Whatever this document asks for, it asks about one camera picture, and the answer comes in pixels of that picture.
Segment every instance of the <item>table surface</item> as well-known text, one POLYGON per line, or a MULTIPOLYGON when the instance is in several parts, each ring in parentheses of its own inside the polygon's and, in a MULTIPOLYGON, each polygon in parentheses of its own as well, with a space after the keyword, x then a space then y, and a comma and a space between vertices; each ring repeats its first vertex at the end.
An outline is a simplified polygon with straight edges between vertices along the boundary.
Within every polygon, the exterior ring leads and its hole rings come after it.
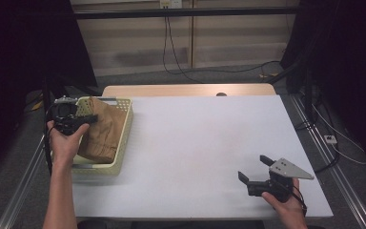
MULTIPOLYGON (((259 155, 285 157, 314 171, 280 97, 270 85, 257 86, 108 87, 104 96, 131 97, 135 90, 139 94, 132 98, 129 142, 119 176, 73 175, 76 215, 134 220, 276 218, 262 198, 248 196, 237 171, 254 181, 268 179, 268 167, 259 155), (189 96, 191 90, 196 96, 189 96), (209 96, 216 93, 241 96, 209 96)), ((309 207, 307 217, 333 215, 316 179, 300 180, 300 188, 309 207)))

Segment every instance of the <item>basket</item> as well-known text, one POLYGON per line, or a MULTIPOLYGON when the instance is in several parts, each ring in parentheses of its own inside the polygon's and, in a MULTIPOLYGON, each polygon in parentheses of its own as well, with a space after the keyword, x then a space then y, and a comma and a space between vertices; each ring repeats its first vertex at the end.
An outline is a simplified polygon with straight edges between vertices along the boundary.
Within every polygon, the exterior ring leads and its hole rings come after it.
MULTIPOLYGON (((115 152, 114 161, 111 164, 98 164, 92 160, 76 155, 73 159, 72 172, 75 174, 98 174, 117 176, 120 173, 123 163, 124 153, 126 150, 127 140, 132 126, 132 101, 128 98, 106 98, 97 97, 109 105, 115 106, 127 112, 126 120, 124 121, 123 130, 115 152)), ((76 103, 78 110, 76 116, 92 115, 92 108, 89 106, 89 98, 81 97, 76 103)))

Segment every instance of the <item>forearm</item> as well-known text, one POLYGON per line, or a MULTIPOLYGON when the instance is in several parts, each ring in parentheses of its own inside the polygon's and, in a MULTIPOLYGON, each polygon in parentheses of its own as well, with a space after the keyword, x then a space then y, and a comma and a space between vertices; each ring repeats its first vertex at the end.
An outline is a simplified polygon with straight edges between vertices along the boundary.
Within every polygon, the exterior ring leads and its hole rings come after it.
POLYGON ((77 228, 73 209, 71 166, 53 164, 50 200, 43 228, 77 228))

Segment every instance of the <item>human arm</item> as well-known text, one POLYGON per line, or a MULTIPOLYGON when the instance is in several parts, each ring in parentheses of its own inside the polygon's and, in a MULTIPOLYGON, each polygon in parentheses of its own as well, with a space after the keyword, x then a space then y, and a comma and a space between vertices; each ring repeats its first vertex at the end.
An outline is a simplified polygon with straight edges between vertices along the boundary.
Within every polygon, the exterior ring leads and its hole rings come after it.
POLYGON ((80 137, 89 129, 84 124, 73 135, 62 135, 47 123, 53 153, 50 200, 43 228, 77 228, 72 197, 72 161, 79 149, 80 137))
MULTIPOLYGON (((299 197, 299 180, 293 178, 293 184, 295 187, 293 192, 299 197)), ((264 192, 261 196, 275 208, 281 222, 287 229, 307 228, 302 205, 296 198, 291 196, 286 202, 282 203, 270 193, 264 192)))

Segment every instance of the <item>human hand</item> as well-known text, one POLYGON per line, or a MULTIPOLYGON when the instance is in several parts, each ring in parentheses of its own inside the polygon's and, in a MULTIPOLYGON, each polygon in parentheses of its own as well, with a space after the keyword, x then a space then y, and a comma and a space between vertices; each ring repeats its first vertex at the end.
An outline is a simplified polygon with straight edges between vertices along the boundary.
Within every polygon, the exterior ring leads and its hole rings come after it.
MULTIPOLYGON (((293 184, 295 187, 293 188, 293 192, 300 197, 298 192, 299 180, 297 178, 293 178, 293 184)), ((307 228, 304 213, 302 211, 302 205, 296 198, 291 196, 286 202, 282 203, 270 193, 264 192, 261 196, 275 208, 281 222, 286 226, 286 228, 307 228)))
POLYGON ((83 124, 72 135, 63 135, 57 129, 53 128, 54 121, 49 121, 47 127, 50 131, 50 145, 53 153, 52 165, 72 166, 73 158, 79 150, 79 140, 81 136, 89 129, 89 124, 83 124))

